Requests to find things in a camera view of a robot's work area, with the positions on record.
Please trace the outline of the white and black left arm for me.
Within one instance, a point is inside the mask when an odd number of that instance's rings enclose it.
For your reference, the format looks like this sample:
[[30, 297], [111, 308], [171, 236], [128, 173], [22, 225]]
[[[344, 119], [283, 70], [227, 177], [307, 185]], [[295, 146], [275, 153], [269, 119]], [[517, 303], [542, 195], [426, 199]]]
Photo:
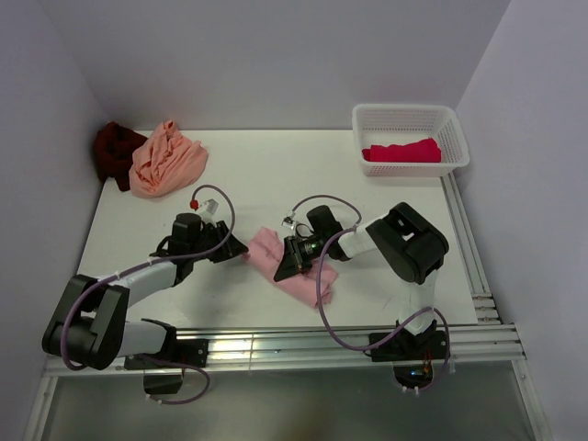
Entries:
[[181, 213], [145, 263], [102, 278], [73, 276], [41, 347], [48, 355], [64, 357], [73, 370], [102, 370], [119, 357], [131, 356], [146, 356], [156, 366], [168, 367], [181, 359], [177, 329], [155, 319], [130, 322], [129, 307], [181, 284], [199, 261], [218, 264], [247, 252], [224, 221]]

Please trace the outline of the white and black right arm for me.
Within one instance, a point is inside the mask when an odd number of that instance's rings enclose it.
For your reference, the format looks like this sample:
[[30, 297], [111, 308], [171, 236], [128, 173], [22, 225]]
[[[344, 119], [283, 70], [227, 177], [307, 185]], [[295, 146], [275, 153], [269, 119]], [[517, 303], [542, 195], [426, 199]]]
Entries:
[[322, 282], [315, 281], [315, 299], [327, 333], [341, 347], [355, 352], [373, 352], [391, 345], [402, 359], [433, 355], [437, 349], [450, 354], [447, 319], [434, 306], [435, 283], [449, 251], [445, 235], [406, 202], [384, 215], [363, 222], [362, 216], [344, 228], [331, 209], [318, 206], [307, 213], [311, 234], [297, 232], [284, 239], [284, 254], [274, 274], [281, 282], [315, 268], [322, 273], [324, 258], [340, 262], [377, 251], [394, 275], [407, 286], [395, 329], [366, 346], [350, 345], [331, 327], [320, 297]]

